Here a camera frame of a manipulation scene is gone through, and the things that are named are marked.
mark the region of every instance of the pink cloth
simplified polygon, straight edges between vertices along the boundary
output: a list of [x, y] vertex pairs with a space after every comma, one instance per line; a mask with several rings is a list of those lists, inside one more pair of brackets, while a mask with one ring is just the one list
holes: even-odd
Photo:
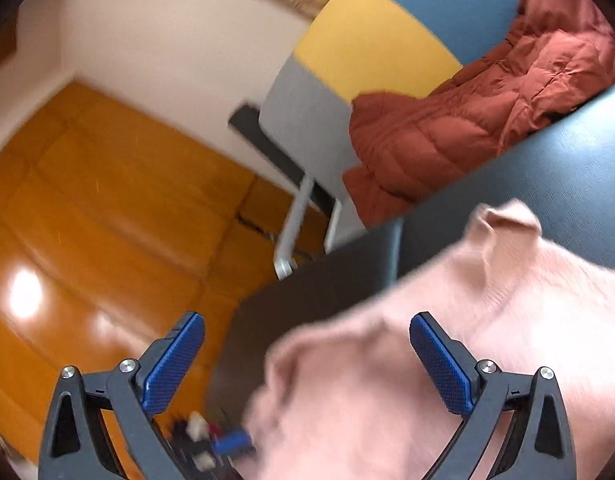
[[[601, 471], [615, 449], [615, 271], [543, 240], [514, 201], [481, 206], [460, 242], [391, 290], [270, 348], [246, 413], [259, 457], [248, 478], [421, 479], [460, 423], [409, 343], [409, 322], [425, 310], [477, 360], [553, 368], [578, 479]], [[473, 478], [486, 477], [508, 422]]]

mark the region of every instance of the wooden floor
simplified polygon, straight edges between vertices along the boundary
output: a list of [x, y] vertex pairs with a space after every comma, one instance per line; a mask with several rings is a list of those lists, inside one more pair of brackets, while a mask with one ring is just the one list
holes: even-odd
[[[60, 369], [139, 356], [185, 310], [206, 342], [160, 423], [202, 411], [238, 300], [275, 279], [273, 243], [248, 225], [277, 234], [290, 202], [82, 84], [61, 91], [0, 154], [0, 433], [36, 462]], [[299, 249], [320, 252], [326, 226], [310, 211]]]

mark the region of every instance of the silver bolt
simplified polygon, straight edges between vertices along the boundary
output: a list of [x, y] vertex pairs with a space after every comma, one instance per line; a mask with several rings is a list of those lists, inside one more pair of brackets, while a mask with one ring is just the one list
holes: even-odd
[[119, 365], [119, 370], [124, 374], [131, 372], [137, 367], [137, 362], [134, 359], [124, 359]]
[[547, 366], [544, 366], [541, 368], [541, 377], [543, 377], [544, 379], [547, 379], [548, 381], [550, 379], [554, 378], [554, 372], [552, 371], [552, 368], [548, 368]]
[[69, 379], [75, 374], [75, 372], [76, 372], [75, 367], [66, 366], [65, 368], [63, 368], [63, 370], [61, 370], [61, 377], [63, 377], [64, 379]]
[[496, 371], [496, 363], [494, 361], [490, 361], [486, 359], [481, 362], [481, 370], [486, 374], [493, 374]]

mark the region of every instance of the puffer jacket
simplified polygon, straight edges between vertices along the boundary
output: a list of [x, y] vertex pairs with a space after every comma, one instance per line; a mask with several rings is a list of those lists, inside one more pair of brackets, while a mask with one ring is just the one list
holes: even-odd
[[592, 0], [520, 0], [505, 41], [429, 97], [353, 101], [362, 166], [343, 180], [366, 226], [401, 215], [615, 83], [615, 32]]

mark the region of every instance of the white wall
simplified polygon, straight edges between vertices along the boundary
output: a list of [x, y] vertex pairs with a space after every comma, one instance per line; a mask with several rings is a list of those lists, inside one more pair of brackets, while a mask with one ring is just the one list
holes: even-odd
[[0, 66], [0, 149], [72, 78], [61, 56], [61, 4], [25, 0], [20, 7], [17, 51]]
[[79, 77], [289, 189], [228, 118], [263, 101], [308, 25], [272, 0], [65, 0], [62, 30]]

